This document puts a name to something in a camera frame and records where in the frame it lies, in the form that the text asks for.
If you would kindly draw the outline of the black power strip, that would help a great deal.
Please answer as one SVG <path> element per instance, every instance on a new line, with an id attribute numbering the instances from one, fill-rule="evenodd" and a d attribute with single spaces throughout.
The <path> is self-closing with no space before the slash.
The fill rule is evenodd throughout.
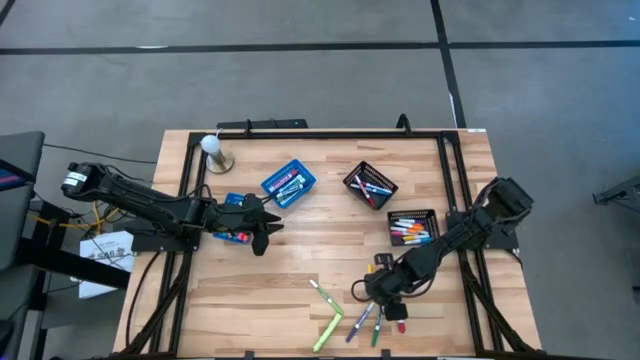
<path id="1" fill-rule="evenodd" d="M 296 128 L 308 128 L 308 123 L 305 119 L 274 119 L 268 120 L 244 120 L 234 122 L 219 122 L 216 126 L 217 129 L 296 129 Z"/>

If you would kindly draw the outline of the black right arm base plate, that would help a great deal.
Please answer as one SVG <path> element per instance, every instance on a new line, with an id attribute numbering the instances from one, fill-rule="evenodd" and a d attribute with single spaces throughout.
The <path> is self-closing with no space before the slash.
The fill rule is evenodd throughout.
<path id="1" fill-rule="evenodd" d="M 446 215 L 447 229 L 450 230 L 464 218 L 464 212 L 450 212 Z M 487 240 L 483 243 L 485 249 L 513 250 L 519 247 L 516 232 L 506 235 L 501 228 L 495 228 Z"/>

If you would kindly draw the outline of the green cap Expo marker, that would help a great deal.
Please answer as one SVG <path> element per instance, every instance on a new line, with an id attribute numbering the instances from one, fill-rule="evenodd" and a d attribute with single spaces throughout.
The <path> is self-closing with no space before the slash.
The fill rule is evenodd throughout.
<path id="1" fill-rule="evenodd" d="M 314 280 L 309 280 L 312 287 L 321 295 L 321 297 L 334 309 L 334 311 L 343 316 L 343 309 L 337 304 L 337 302 Z"/>

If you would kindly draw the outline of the white paper sheet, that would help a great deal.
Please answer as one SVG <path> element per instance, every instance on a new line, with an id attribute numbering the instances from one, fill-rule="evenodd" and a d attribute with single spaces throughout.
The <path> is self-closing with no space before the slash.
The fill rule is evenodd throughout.
<path id="1" fill-rule="evenodd" d="M 80 242 L 80 256 L 130 273 L 134 264 L 133 239 L 134 236 L 127 231 L 97 235 Z M 115 290 L 115 287 L 81 281 L 78 297 L 89 299 Z"/>

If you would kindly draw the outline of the thin dark green marker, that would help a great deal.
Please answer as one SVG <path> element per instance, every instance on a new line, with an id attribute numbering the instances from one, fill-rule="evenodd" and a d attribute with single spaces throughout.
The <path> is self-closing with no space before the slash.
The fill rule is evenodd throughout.
<path id="1" fill-rule="evenodd" d="M 381 324 L 382 324 L 383 311 L 379 309 L 378 314 L 376 316 L 376 322 L 374 325 L 373 335 L 371 339 L 371 347 L 375 348 L 379 339 Z"/>

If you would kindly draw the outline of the light green Sharpie highlighter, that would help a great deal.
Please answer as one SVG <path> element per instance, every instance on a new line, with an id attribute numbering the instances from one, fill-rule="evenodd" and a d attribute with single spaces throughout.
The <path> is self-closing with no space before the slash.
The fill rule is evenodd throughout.
<path id="1" fill-rule="evenodd" d="M 324 330 L 324 332 L 320 335 L 318 340 L 313 345 L 312 351 L 314 353 L 318 353 L 322 349 L 322 347 L 325 345 L 329 337 L 332 335 L 332 333 L 335 331 L 335 329 L 339 325 L 342 318 L 343 318 L 343 315 L 340 313 L 336 313 L 334 315 L 333 319 L 331 320 L 327 328 Z"/>

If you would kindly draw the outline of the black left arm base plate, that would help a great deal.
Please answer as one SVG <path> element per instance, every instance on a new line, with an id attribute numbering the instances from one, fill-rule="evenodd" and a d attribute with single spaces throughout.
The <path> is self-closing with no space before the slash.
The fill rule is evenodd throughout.
<path id="1" fill-rule="evenodd" d="M 123 226 L 133 236 L 133 252 L 192 252 L 200 245 L 199 231 L 176 237 L 155 229 L 150 222 L 141 219 L 125 222 Z"/>

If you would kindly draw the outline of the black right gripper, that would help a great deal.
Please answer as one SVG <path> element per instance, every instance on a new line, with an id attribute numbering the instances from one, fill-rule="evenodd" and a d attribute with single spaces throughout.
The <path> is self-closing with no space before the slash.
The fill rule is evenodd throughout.
<path id="1" fill-rule="evenodd" d="M 364 276 L 365 292 L 372 299 L 372 306 L 380 308 L 388 321 L 406 320 L 407 306 L 402 302 L 400 291 L 404 289 L 404 278 L 395 270 L 380 269 Z"/>

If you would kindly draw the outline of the thick teal Expo marker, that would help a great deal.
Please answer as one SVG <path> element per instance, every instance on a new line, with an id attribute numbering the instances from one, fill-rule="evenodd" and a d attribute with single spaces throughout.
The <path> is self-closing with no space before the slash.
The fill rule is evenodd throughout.
<path id="1" fill-rule="evenodd" d="M 292 196 L 294 193 L 304 188 L 305 182 L 306 179 L 302 175 L 296 176 L 290 183 L 286 184 L 277 192 L 276 198 L 278 200 L 282 200 L 286 197 Z"/>

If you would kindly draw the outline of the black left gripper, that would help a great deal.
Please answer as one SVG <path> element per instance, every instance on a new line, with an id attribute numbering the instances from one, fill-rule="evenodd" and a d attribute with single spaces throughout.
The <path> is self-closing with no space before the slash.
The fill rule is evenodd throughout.
<path id="1" fill-rule="evenodd" d="M 270 224 L 282 218 L 266 212 L 262 205 L 250 208 L 231 207 L 229 204 L 211 203 L 204 211 L 204 230 L 214 232 L 250 232 L 253 234 L 252 251 L 263 256 L 269 245 L 269 234 L 284 228 L 282 224 Z"/>

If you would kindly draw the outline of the white bulb brass lamp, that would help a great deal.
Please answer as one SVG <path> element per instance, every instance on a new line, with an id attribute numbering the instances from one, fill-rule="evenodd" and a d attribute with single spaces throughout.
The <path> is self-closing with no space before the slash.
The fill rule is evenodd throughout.
<path id="1" fill-rule="evenodd" d="M 200 145 L 206 153 L 205 165 L 210 172 L 224 174 L 233 168 L 233 154 L 222 149 L 218 135 L 205 135 L 200 141 Z"/>

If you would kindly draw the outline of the black plastic mesh basket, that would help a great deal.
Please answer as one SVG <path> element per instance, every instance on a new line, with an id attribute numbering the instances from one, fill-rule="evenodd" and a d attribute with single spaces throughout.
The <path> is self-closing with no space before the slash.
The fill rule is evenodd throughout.
<path id="1" fill-rule="evenodd" d="M 384 194 L 368 192 L 370 197 L 375 202 L 375 208 L 372 208 L 361 190 L 349 187 L 349 184 L 356 183 L 356 180 L 354 179 L 355 175 L 357 175 L 363 183 L 367 182 L 382 188 L 392 190 L 393 194 L 386 196 Z M 349 193 L 351 193 L 355 198 L 364 202 L 373 210 L 381 210 L 399 189 L 399 187 L 392 180 L 387 178 L 366 161 L 361 161 L 358 165 L 356 165 L 355 168 L 343 179 L 343 184 L 346 186 L 346 189 Z"/>
<path id="2" fill-rule="evenodd" d="M 413 229 L 398 227 L 396 225 L 397 221 L 395 220 L 400 218 L 416 219 L 418 220 L 418 222 L 416 223 L 424 225 L 425 229 L 413 230 Z M 391 211 L 387 213 L 387 222 L 388 222 L 388 228 L 389 228 L 390 243 L 392 246 L 395 246 L 395 247 L 405 246 L 403 245 L 405 241 L 403 241 L 402 239 L 403 236 L 392 236 L 391 234 L 392 230 L 419 231 L 419 233 L 415 235 L 429 235 L 432 241 L 440 237 L 438 221 L 436 218 L 435 211 L 433 209 Z"/>

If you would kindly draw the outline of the red Expo marker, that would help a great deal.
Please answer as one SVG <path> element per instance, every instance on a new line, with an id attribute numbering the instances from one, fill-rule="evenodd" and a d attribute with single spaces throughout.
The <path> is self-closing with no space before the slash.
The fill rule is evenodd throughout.
<path id="1" fill-rule="evenodd" d="M 275 192 L 278 188 L 282 187 L 283 185 L 285 185 L 288 181 L 290 181 L 292 178 L 295 178 L 298 174 L 298 170 L 297 169 L 292 169 L 290 170 L 288 173 L 286 173 L 285 175 L 283 175 L 282 177 L 280 177 L 279 179 L 277 179 L 269 188 L 269 192 L 273 193 Z"/>

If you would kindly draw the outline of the dark red marker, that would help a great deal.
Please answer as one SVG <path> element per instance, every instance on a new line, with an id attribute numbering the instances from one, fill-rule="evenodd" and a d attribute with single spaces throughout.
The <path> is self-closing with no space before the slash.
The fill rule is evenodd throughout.
<path id="1" fill-rule="evenodd" d="M 370 197 L 368 191 L 366 190 L 366 186 L 364 185 L 364 183 L 360 180 L 360 178 L 355 175 L 354 179 L 356 180 L 357 185 L 359 186 L 360 190 L 362 191 L 364 197 L 366 198 L 366 200 L 368 201 L 368 203 L 370 204 L 370 206 L 372 208 L 375 208 L 375 202 L 374 200 Z"/>

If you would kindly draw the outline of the black table frame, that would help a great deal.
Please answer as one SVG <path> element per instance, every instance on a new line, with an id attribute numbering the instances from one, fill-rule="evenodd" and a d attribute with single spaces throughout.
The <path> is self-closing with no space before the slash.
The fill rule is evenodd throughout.
<path id="1" fill-rule="evenodd" d="M 228 193 L 259 192 L 264 179 L 297 159 L 316 178 L 311 191 L 281 211 L 284 228 L 266 253 L 201 238 L 191 260 L 177 354 L 181 358 L 307 357 L 340 360 L 463 356 L 475 351 L 456 255 L 447 256 L 431 290 L 407 303 L 405 333 L 381 324 L 371 347 L 375 320 L 368 316 L 349 342 L 345 338 L 364 312 L 360 279 L 374 255 L 391 250 L 387 213 L 433 209 L 439 222 L 472 202 L 495 175 L 483 131 L 399 129 L 381 131 L 286 130 L 222 133 L 234 168 L 210 173 L 200 161 L 198 136 L 165 133 L 153 175 L 157 190 L 182 194 L 201 183 L 218 199 Z M 343 179 L 366 161 L 398 191 L 373 210 L 346 189 Z M 316 281 L 343 309 L 335 332 L 318 353 L 312 347 L 333 317 L 333 308 L 312 287 Z"/>

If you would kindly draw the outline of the grey side desk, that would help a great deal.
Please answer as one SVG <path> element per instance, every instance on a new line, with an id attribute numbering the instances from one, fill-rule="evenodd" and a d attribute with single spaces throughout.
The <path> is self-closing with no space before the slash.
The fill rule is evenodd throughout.
<path id="1" fill-rule="evenodd" d="M 38 172 L 44 134 L 0 135 L 0 160 L 32 175 Z M 33 186 L 0 191 L 0 360 L 16 360 L 38 270 L 17 264 Z"/>

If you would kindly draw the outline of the blue plastic mesh basket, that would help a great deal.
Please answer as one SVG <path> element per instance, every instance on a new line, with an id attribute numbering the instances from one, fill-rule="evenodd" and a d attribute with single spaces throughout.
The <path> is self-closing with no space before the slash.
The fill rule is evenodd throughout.
<path id="1" fill-rule="evenodd" d="M 302 192 L 297 195 L 296 197 L 293 198 L 293 200 L 291 202 L 289 202 L 288 204 L 286 204 L 285 206 L 281 205 L 279 203 L 279 200 L 276 198 L 276 194 L 277 192 L 282 189 L 286 184 L 290 183 L 294 178 L 292 178 L 290 181 L 288 181 L 285 185 L 283 185 L 282 187 L 278 188 L 275 192 L 270 193 L 268 188 L 280 177 L 282 177 L 283 175 L 285 175 L 286 173 L 288 173 L 290 170 L 292 169 L 297 169 L 298 170 L 298 175 L 302 175 L 305 179 L 306 182 L 304 184 L 304 189 L 302 190 Z M 278 206 L 279 208 L 285 209 L 289 206 L 291 206 L 293 203 L 295 203 L 299 198 L 301 198 L 303 195 L 305 195 L 306 193 L 308 193 L 311 188 L 315 185 L 316 183 L 316 178 L 314 177 L 314 175 L 304 166 L 304 164 L 302 162 L 300 162 L 297 159 L 291 160 L 289 163 L 287 163 L 286 165 L 284 165 L 282 168 L 280 168 L 278 171 L 276 171 L 274 174 L 272 174 L 270 177 L 268 177 L 266 180 L 264 180 L 261 183 L 261 188 L 264 190 L 264 192 L 266 193 L 265 198 L 263 199 L 264 203 L 267 203 L 269 201 L 272 201 L 275 203 L 276 206 Z"/>
<path id="2" fill-rule="evenodd" d="M 244 196 L 242 194 L 238 194 L 238 193 L 228 193 L 226 198 L 225 198 L 225 203 L 226 204 L 232 204 L 232 205 L 238 205 L 241 206 L 242 205 L 242 201 L 244 199 Z M 251 241 L 251 234 L 250 234 L 250 241 L 248 243 L 245 242 L 240 242 L 237 239 L 237 234 L 238 233 L 248 233 L 248 232 L 215 232 L 212 234 L 212 236 L 214 238 L 220 239 L 220 240 L 224 240 L 230 243 L 234 243 L 234 244 L 241 244 L 241 245 L 247 245 L 250 243 Z"/>

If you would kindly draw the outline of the green label Expo marker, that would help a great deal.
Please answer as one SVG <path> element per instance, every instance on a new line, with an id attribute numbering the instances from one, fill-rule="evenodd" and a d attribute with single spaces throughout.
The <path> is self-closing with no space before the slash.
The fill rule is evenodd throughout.
<path id="1" fill-rule="evenodd" d="M 291 202 L 293 200 L 294 197 L 296 197 L 297 195 L 299 195 L 302 190 L 304 189 L 304 187 L 302 185 L 298 186 L 297 188 L 294 188 L 291 190 L 290 193 L 285 194 L 280 200 L 279 203 L 283 206 L 285 206 L 286 204 L 288 204 L 289 202 Z"/>

